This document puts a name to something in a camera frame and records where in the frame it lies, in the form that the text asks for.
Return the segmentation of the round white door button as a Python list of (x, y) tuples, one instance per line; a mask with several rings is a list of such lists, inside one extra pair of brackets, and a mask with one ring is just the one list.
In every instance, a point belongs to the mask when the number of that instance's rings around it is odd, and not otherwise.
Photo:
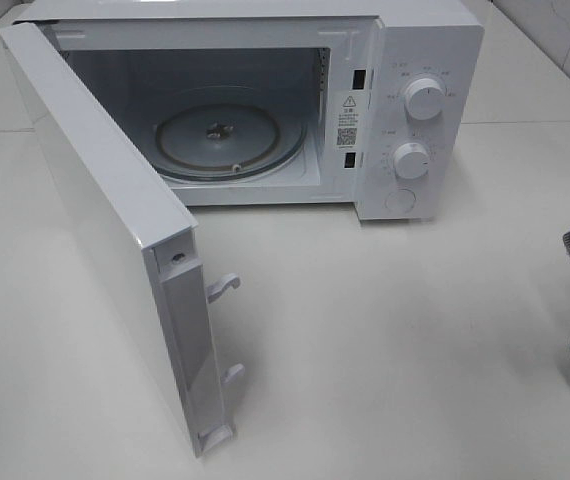
[(409, 189), (399, 189), (388, 195), (386, 208), (395, 215), (409, 214), (416, 204), (416, 195)]

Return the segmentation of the white microwave knob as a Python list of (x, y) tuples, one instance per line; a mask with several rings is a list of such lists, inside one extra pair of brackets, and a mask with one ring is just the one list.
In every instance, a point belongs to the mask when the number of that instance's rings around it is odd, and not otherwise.
[(430, 75), (410, 80), (402, 90), (407, 114), (419, 121), (430, 120), (441, 113), (445, 94), (444, 83)]
[(396, 175), (401, 179), (413, 180), (427, 173), (430, 155), (425, 146), (418, 142), (400, 145), (392, 154)]

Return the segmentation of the white microwave door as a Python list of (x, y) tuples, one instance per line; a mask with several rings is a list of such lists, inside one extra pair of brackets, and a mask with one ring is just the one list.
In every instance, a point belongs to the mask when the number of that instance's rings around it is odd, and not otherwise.
[(203, 278), (196, 220), (41, 29), (0, 31), (69, 223), (196, 456), (231, 438), (208, 307), (235, 274)]

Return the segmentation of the white microwave oven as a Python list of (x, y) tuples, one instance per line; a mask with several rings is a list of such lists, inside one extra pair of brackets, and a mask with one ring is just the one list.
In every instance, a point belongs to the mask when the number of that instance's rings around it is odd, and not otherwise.
[[(19, 23), (41, 29), (184, 205), (339, 203), (363, 221), (436, 214), (484, 35), (458, 1), (36, 1), (9, 26)], [(426, 121), (402, 96), (422, 75), (446, 87)], [(264, 91), (302, 114), (300, 151), (237, 181), (159, 173), (147, 159), (154, 125), (180, 93), (216, 86)], [(409, 142), (430, 155), (413, 180), (392, 163)], [(385, 206), (399, 189), (416, 195), (409, 214)]]

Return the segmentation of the glass microwave turntable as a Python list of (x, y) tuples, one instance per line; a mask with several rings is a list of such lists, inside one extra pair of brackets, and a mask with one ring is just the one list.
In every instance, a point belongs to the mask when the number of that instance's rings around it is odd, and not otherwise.
[(174, 180), (237, 181), (288, 162), (306, 134), (303, 115), (264, 91), (240, 86), (190, 89), (154, 125), (147, 159)]

